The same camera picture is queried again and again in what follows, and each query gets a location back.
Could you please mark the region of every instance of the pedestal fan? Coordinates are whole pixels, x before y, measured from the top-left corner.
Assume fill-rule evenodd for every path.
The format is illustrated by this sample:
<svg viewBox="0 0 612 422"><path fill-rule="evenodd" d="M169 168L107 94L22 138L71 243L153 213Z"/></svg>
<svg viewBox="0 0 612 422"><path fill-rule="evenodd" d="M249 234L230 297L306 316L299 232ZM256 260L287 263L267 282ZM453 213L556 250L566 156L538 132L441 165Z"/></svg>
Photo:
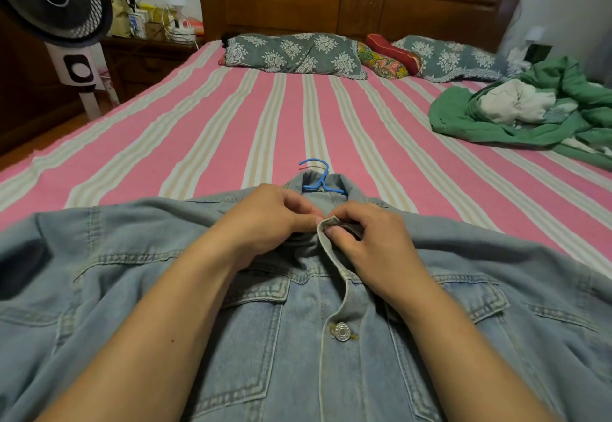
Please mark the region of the pedestal fan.
<svg viewBox="0 0 612 422"><path fill-rule="evenodd" d="M111 0L0 0L0 5L23 29L45 42L59 80L79 88L89 120L99 118L94 89L100 78L87 47L108 32Z"/></svg>

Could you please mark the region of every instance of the denim jacket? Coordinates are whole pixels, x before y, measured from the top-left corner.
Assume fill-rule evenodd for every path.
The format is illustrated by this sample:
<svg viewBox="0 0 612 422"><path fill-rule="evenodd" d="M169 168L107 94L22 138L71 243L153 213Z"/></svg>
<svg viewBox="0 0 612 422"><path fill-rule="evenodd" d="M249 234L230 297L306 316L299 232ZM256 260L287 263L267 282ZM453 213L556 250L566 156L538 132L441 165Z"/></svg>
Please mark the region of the denim jacket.
<svg viewBox="0 0 612 422"><path fill-rule="evenodd" d="M313 185L316 172L287 184ZM430 274L538 397L570 421L612 413L612 281L537 243L366 197L404 218ZM32 217L0 233L0 419L33 420L88 365L161 272L251 189ZM319 230L241 271L185 420L444 420L407 327Z"/></svg>

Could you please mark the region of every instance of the silver button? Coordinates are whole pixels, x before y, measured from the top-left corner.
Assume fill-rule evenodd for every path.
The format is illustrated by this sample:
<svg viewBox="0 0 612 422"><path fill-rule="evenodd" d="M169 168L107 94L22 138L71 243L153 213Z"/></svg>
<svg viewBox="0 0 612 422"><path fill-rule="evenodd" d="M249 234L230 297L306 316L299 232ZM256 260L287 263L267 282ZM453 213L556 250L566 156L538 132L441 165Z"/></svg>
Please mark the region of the silver button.
<svg viewBox="0 0 612 422"><path fill-rule="evenodd" d="M333 328L333 335L338 341L347 341L351 337L351 329L344 322L339 322Z"/></svg>

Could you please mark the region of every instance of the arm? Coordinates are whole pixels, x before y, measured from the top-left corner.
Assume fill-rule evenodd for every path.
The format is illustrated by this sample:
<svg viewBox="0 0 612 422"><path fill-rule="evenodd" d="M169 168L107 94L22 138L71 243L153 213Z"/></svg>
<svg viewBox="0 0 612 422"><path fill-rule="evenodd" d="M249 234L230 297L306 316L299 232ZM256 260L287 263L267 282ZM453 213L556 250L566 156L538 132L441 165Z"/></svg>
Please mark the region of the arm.
<svg viewBox="0 0 612 422"><path fill-rule="evenodd" d="M462 307L429 276L401 217L352 202L332 215L363 225L363 241L341 227L325 233L363 282L406 322L450 422L556 420Z"/></svg>
<svg viewBox="0 0 612 422"><path fill-rule="evenodd" d="M259 186L176 259L37 421L178 421L236 272L322 216L295 192Z"/></svg>

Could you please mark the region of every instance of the hand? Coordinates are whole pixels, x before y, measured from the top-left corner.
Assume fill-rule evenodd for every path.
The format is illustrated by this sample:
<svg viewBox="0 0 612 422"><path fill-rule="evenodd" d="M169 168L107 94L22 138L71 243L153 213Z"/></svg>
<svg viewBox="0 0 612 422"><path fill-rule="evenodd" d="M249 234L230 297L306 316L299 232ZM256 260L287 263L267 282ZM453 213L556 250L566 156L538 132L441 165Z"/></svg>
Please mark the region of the hand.
<svg viewBox="0 0 612 422"><path fill-rule="evenodd" d="M362 241L337 225L325 234L353 263L363 283L395 309L416 284L431 280L401 216L373 203L357 202L338 206L327 217L332 216L363 226Z"/></svg>
<svg viewBox="0 0 612 422"><path fill-rule="evenodd" d="M228 211L203 239L232 251L235 268L241 270L292 233L316 232L323 217L323 212L306 197L265 183Z"/></svg>

